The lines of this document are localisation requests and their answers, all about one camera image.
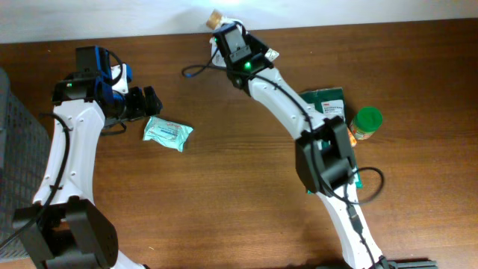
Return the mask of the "white cream tube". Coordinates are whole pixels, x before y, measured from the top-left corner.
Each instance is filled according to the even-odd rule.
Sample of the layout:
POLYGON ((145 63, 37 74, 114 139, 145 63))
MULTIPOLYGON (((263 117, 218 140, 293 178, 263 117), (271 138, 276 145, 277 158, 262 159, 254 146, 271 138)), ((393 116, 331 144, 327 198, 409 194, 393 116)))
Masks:
POLYGON ((222 25, 233 23, 233 22, 242 23, 239 19, 229 18, 229 17, 223 15, 218 10, 213 10, 213 12, 208 17, 208 20, 206 21, 205 24, 211 30, 216 30, 216 29, 220 28, 222 25))

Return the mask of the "green glove package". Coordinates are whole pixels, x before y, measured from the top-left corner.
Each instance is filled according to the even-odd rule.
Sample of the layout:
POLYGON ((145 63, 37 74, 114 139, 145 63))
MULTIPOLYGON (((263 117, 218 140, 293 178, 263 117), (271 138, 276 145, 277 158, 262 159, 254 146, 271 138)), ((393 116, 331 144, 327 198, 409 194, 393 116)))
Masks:
MULTIPOLYGON (((339 116, 345 123, 347 123, 346 105, 342 87, 307 90, 299 93, 299 96, 308 104, 314 105, 316 111, 324 114, 326 117, 333 118, 339 116)), ((330 142, 323 140, 321 141, 319 149, 325 149, 329 145, 330 142)), ((354 176, 354 182, 358 189, 364 187, 359 174, 354 176)))

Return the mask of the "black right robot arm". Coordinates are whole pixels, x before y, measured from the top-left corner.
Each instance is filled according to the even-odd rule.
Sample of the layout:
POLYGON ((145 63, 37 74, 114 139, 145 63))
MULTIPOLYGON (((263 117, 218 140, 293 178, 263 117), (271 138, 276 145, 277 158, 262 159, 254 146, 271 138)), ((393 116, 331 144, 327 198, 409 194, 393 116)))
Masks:
POLYGON ((234 87, 265 106, 295 141, 296 171, 307 191, 325 205, 349 268, 436 268, 434 261, 394 262, 385 258, 367 227, 355 176, 360 173, 346 123, 308 104, 283 79, 269 47, 241 22, 208 23, 212 42, 234 87))

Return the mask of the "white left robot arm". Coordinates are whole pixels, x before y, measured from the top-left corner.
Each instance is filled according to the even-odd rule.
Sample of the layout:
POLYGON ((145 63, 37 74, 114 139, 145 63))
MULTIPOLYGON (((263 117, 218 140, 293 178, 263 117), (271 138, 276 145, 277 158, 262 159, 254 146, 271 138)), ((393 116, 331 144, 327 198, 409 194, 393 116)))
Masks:
POLYGON ((43 181, 13 228, 36 268, 141 268, 119 249, 117 231, 97 209, 93 171, 99 138, 109 125, 156 115, 152 87, 115 90, 61 82, 50 114, 54 137, 43 181))

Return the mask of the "mint wipes pack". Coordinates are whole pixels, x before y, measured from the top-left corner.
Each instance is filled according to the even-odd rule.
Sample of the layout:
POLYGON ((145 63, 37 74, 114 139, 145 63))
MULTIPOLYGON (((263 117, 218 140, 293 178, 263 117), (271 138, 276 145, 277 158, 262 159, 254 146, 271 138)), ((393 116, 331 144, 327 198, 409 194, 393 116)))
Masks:
POLYGON ((183 152, 192 131, 190 126, 150 117, 144 129, 143 140, 153 140, 162 146, 183 152))

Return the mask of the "orange tissue pack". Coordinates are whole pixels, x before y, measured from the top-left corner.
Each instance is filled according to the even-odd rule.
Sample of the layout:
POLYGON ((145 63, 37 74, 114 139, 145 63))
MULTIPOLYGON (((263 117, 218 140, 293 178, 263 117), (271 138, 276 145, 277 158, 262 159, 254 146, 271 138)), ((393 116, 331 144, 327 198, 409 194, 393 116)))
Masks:
POLYGON ((349 139, 350 139, 350 143, 351 143, 351 146, 352 147, 355 147, 356 144, 357 144, 357 140, 356 140, 356 137, 355 137, 355 133, 353 131, 351 131, 350 129, 347 129, 348 131, 348 135, 349 135, 349 139))

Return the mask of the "green lid jar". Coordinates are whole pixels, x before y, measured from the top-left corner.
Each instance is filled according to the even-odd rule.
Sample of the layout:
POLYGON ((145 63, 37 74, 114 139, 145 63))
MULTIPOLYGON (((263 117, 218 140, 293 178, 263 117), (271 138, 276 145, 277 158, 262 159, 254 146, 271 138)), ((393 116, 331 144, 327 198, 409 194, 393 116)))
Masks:
POLYGON ((363 107, 350 123, 350 131, 356 140, 367 140, 382 125, 383 117, 378 108, 363 107))

